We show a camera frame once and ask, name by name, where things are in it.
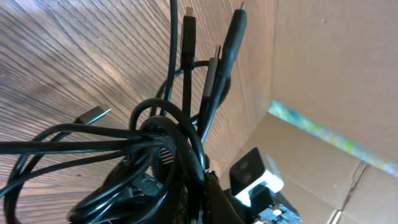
cable bundle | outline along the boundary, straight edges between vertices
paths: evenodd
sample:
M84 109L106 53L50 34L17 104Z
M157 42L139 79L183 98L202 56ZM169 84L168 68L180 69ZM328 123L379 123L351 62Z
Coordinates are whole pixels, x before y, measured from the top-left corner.
M209 70L214 74L209 74L208 71L205 84L205 89L210 91L209 94L203 93L200 112L191 117L192 70L209 66L209 61L194 62L196 24L192 9L189 9L183 20L181 68L175 71L178 35L176 0L170 1L170 8L171 37L167 80L159 89L156 98L145 100L136 106L131 113L128 130L89 126L106 114L101 108L95 108L81 115L73 124L59 124L46 129L30 142L0 142L0 154L20 154L7 185L0 190L0 197L4 197L7 224L20 223L16 217L16 204L25 181L56 170L118 157L123 157L122 161L110 172L103 185L70 210L68 220L71 223L157 223L162 220L161 217L170 213L170 209L173 219L180 222L198 220L203 207L201 197L205 194L206 160L203 142L217 107L228 94L230 71L246 28L246 15L238 17L238 24L244 23L244 26L240 27L236 27L233 18L231 26L234 25L229 28L221 60L218 59L219 47L216 50L216 59L210 60L214 63L210 63ZM182 110L170 102L174 78L181 73L184 74ZM151 108L150 117L138 128L137 120L148 108ZM160 114L156 114L157 108L161 109ZM166 113L171 114L178 123L165 117ZM60 142L73 132L120 140ZM51 140L44 141L55 133L58 134ZM33 171L46 154L105 151L113 152ZM173 160L159 193L152 196L141 194L137 197L123 197L131 188L131 183L151 166L154 154L164 151L168 151ZM182 204L187 206L177 209L177 205Z

cable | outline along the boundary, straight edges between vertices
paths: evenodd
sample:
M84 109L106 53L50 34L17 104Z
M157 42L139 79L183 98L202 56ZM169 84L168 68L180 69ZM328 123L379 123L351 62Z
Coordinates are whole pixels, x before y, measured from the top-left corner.
M217 107L222 104L229 92L230 72L246 27L246 15L242 10L234 13L220 62L218 60L220 50L210 62L207 60L195 62L196 18L193 16L193 9L188 7L183 18L180 69L176 71L178 39L176 0L170 0L170 18L167 79L159 88L156 98L144 100L134 108L129 120L129 129L90 126L110 111L97 106L77 117L73 124L59 124L47 128L29 142L0 142L0 154L20 154L11 170L7 185L0 190L0 197L4 197L3 210L7 224L20 224L16 217L16 205L26 181L57 170L118 157L123 158L108 174L103 184L70 210L68 220L72 224L159 223L165 221L164 217L167 217L166 222L171 222L176 210L186 212L190 223L198 221L200 211L206 206L201 200L206 194L204 172L206 165L208 166L203 142ZM197 67L207 67L209 64L210 71L206 76L200 112L191 117L192 71ZM170 97L174 78L182 73L181 110L170 102ZM148 108L151 109L150 117L138 129L138 119ZM161 110L160 115L156 115L157 108ZM166 113L173 116L178 123L166 118ZM60 142L71 133L94 134L116 139ZM53 134L55 136L51 140L45 141ZM68 161L34 171L35 166L46 154L105 151L112 153ZM165 171L163 186L155 196L142 193L131 196L134 182L140 181L149 166L157 162L152 158L158 152L172 155L171 166ZM180 207L182 200L186 200L183 208Z

metal connector tip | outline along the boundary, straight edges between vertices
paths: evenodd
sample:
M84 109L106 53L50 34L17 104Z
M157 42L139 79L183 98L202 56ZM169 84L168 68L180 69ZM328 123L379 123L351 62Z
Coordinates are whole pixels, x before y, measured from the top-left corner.
M186 16L193 16L193 8L192 7L187 7L187 10L185 11Z
M216 46L216 53L214 54L215 58L219 58L220 57L220 51L221 51L221 46L217 45Z
M243 2L241 3L241 9L242 9L242 10L246 10L246 2L243 1Z

wooden table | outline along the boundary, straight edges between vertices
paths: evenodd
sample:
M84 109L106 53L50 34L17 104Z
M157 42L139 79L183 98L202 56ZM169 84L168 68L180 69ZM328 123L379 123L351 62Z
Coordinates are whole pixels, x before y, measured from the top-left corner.
M230 0L178 1L179 27L187 6L194 8L197 17L197 60L208 60L216 44L223 43L239 5ZM166 0L3 1L0 140L28 141L49 126L72 122L96 105L108 105L112 111L95 125L127 128L133 108L153 97L166 78L169 10ZM269 107L274 11L274 0L247 2L248 27L231 91L204 146L221 170ZM199 108L205 73L204 68L193 72L192 113ZM181 100L182 79L178 78L172 101L180 106ZM72 134L66 141L99 139L103 138ZM86 156L49 155L38 167ZM15 158L0 156L0 185L5 184ZM66 223L69 209L102 183L115 162L61 170L27 182L19 200L19 218L23 223Z

wooden surface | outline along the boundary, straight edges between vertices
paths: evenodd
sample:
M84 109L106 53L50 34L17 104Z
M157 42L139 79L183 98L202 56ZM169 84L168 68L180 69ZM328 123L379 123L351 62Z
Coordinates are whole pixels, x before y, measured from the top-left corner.
M390 0L278 2L272 92L396 164L397 11Z
M215 45L222 44L239 5L239 0L178 1L179 27L185 7L193 6L197 17L197 60L208 60ZM274 0L247 2L248 27L233 68L231 91L205 143L206 153L221 169L269 107L274 11ZM108 105L112 112L95 125L127 128L133 108L153 97L166 78L169 20L166 0L3 1L0 140L28 141L96 105ZM193 72L193 113L198 111L205 72L203 68ZM178 105L181 80L172 96ZM66 141L95 139L100 138L72 134ZM84 156L45 156L39 167ZM15 158L0 156L0 185ZM97 188L115 162L75 167L28 182L19 203L20 219L66 223L70 207Z

